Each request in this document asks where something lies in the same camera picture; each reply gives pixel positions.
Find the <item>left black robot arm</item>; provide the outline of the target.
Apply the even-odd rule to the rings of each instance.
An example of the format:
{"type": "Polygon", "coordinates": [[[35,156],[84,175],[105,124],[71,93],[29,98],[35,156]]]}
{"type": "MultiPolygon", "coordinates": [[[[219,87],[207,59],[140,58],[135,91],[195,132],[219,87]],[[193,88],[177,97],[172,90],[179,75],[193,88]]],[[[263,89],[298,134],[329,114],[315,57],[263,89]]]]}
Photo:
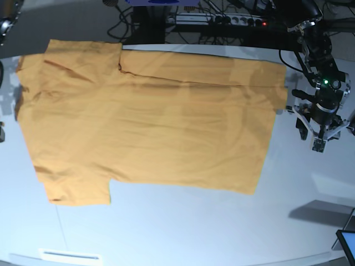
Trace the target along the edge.
{"type": "Polygon", "coordinates": [[[328,141],[338,139],[342,130],[354,129],[353,122],[337,114],[350,96],[350,77],[338,69],[331,54],[332,43],[321,28],[323,14],[315,1],[274,1],[273,5],[288,32],[297,34],[302,51],[295,56],[301,72],[316,90],[310,95],[293,89],[292,95],[303,102],[288,110],[297,116],[301,139],[311,134],[312,151],[323,153],[328,141]]]}

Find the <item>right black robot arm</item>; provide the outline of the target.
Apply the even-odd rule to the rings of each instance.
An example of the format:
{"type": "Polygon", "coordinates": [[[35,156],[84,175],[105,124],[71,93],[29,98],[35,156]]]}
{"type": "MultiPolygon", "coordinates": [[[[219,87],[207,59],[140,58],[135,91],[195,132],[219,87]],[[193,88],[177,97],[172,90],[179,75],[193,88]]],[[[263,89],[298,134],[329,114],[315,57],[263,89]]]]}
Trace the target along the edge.
{"type": "MultiPolygon", "coordinates": [[[[21,9],[24,4],[23,0],[3,0],[1,1],[1,49],[5,44],[6,38],[11,29],[18,22],[21,9]]],[[[1,59],[1,118],[4,114],[2,108],[4,91],[5,67],[1,59]]],[[[1,143],[5,141],[4,122],[1,120],[1,143]]]]}

